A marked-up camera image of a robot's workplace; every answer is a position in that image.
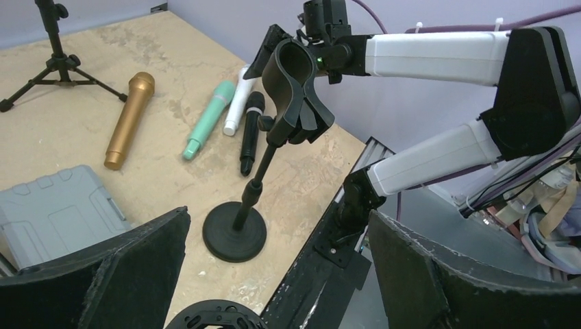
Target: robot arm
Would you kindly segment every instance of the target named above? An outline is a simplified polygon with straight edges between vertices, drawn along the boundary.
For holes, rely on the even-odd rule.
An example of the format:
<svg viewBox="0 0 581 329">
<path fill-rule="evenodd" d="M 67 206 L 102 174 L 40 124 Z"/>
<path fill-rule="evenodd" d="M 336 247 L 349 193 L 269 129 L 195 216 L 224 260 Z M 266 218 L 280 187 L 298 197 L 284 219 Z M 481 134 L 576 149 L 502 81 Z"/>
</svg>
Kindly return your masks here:
<svg viewBox="0 0 581 329">
<path fill-rule="evenodd" d="M 297 39 L 330 84 L 341 82 L 342 75 L 356 75 L 497 88 L 494 103 L 474 120 L 348 175 L 336 216 L 342 232 L 332 238 L 336 243 L 362 232 L 369 211 L 387 195 L 502 160 L 545 153 L 580 116 L 567 43 L 557 27 L 352 35 L 343 0 L 306 2 L 303 18 L 305 27 L 297 31 Z M 276 62 L 296 70 L 299 60 L 287 58 L 290 62 L 281 64 L 281 58 L 271 58 L 277 45 L 288 38 L 292 36 L 272 25 L 245 79 L 261 76 L 269 61 L 269 67 Z M 269 79 L 269 84 L 276 83 Z M 293 127 L 300 130 L 301 122 Z"/>
</svg>

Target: microphone stand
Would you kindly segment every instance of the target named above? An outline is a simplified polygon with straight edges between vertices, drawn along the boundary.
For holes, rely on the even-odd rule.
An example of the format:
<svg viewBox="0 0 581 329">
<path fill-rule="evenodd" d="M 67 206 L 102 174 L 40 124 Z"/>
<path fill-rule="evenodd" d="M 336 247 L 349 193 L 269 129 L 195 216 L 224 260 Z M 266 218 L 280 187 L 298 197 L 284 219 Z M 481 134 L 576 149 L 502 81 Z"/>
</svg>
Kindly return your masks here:
<svg viewBox="0 0 581 329">
<path fill-rule="evenodd" d="M 51 58 L 47 61 L 47 68 L 42 70 L 36 77 L 33 77 L 26 85 L 24 85 L 20 90 L 15 92 L 8 99 L 3 99 L 0 101 L 0 112 L 7 112 L 14 106 L 14 102 L 22 97 L 27 91 L 29 91 L 33 86 L 37 84 L 54 85 L 54 86 L 79 86 L 79 85 L 97 85 L 113 95 L 117 96 L 121 101 L 127 100 L 127 95 L 122 94 L 114 90 L 113 88 L 107 86 L 103 82 L 95 79 L 93 76 L 83 72 L 78 68 L 81 65 L 81 60 L 75 55 L 67 56 L 63 50 L 60 43 L 60 37 L 58 35 L 58 23 L 60 19 L 65 19 L 69 17 L 69 12 L 62 4 L 55 4 L 53 0 L 35 0 L 38 9 L 40 10 L 40 16 L 42 17 L 42 23 L 45 26 L 45 30 L 49 35 L 49 40 L 51 41 L 51 46 L 53 53 Z M 58 80 L 45 80 L 45 77 L 51 73 L 58 71 L 60 79 Z M 69 71 L 79 73 L 82 77 L 87 80 L 71 80 L 69 76 Z"/>
</svg>

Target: black bracket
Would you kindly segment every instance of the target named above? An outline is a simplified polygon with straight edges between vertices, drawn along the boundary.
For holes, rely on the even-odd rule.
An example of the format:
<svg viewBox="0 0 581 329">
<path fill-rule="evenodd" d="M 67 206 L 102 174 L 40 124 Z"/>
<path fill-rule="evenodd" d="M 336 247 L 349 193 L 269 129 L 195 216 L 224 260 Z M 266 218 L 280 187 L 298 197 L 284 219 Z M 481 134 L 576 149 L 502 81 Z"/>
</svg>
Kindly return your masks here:
<svg viewBox="0 0 581 329">
<path fill-rule="evenodd" d="M 377 195 L 367 171 L 371 165 L 350 173 L 343 182 L 343 200 L 334 213 L 334 225 L 319 236 L 314 248 L 335 265 L 345 268 L 353 256 L 361 234 L 369 223 L 369 213 L 386 198 Z"/>
</svg>

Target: tripod leg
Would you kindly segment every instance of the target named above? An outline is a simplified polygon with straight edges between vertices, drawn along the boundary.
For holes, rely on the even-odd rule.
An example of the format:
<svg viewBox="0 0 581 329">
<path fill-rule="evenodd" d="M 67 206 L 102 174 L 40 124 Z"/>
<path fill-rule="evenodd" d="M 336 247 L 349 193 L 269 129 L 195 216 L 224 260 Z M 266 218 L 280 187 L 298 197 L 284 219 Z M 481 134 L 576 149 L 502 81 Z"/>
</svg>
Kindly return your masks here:
<svg viewBox="0 0 581 329">
<path fill-rule="evenodd" d="M 102 87 L 103 89 L 105 89 L 106 91 L 108 91 L 109 93 L 112 93 L 113 95 L 119 97 L 119 99 L 121 101 L 127 101 L 127 95 L 126 94 L 122 94 L 120 92 L 118 92 L 117 90 L 114 90 L 113 88 L 107 86 L 106 84 L 104 84 L 103 82 L 100 82 L 99 80 L 95 79 L 93 76 L 85 73 L 84 71 L 78 69 L 78 68 L 73 68 L 71 69 L 73 72 L 77 72 L 80 75 L 82 75 L 83 77 L 85 77 L 87 80 L 91 81 L 94 84 L 99 85 L 100 87 Z"/>
<path fill-rule="evenodd" d="M 28 81 L 28 83 L 26 83 L 22 88 L 20 88 L 20 90 L 15 92 L 14 95 L 10 96 L 10 98 L 3 99 L 2 101 L 0 101 L 0 112 L 4 113 L 11 109 L 12 106 L 14 106 L 14 102 L 18 98 L 22 97 L 22 95 L 24 95 L 27 91 L 34 87 L 34 85 L 37 84 L 37 82 L 46 77 L 50 72 L 52 72 L 51 68 L 49 67 L 45 68 L 36 77 L 32 78 L 32 80 Z"/>
</svg>

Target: wooden table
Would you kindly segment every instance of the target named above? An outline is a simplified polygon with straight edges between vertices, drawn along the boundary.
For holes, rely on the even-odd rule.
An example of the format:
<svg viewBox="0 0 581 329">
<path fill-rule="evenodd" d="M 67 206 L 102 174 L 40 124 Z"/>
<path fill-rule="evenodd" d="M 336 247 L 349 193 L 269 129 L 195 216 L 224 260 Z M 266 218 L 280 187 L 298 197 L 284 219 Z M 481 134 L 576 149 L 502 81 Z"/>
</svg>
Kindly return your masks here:
<svg viewBox="0 0 581 329">
<path fill-rule="evenodd" d="M 186 258 L 168 319 L 192 303 L 217 298 L 259 313 L 364 145 L 335 125 L 312 145 L 281 148 L 256 205 L 267 222 L 267 244 L 247 263 L 225 263 L 207 251 L 201 226 L 213 207 L 239 200 L 249 179 L 239 173 L 241 131 L 233 138 L 222 134 L 222 118 L 194 160 L 183 161 L 181 153 L 214 87 L 235 82 L 244 62 L 170 12 L 63 36 L 62 43 L 65 53 L 79 56 L 81 69 L 122 93 L 139 71 L 155 77 L 156 93 L 131 152 L 120 171 L 103 166 L 123 107 L 114 95 L 98 86 L 35 86 L 0 114 L 0 189 L 85 164 L 137 225 L 188 206 Z M 50 54 L 48 41 L 0 52 L 0 98 L 40 72 Z M 260 83 L 255 89 L 263 91 Z M 275 107 L 267 98 L 268 113 Z M 262 137 L 259 158 L 264 148 Z M 163 271 L 153 264 L 151 270 Z"/>
</svg>

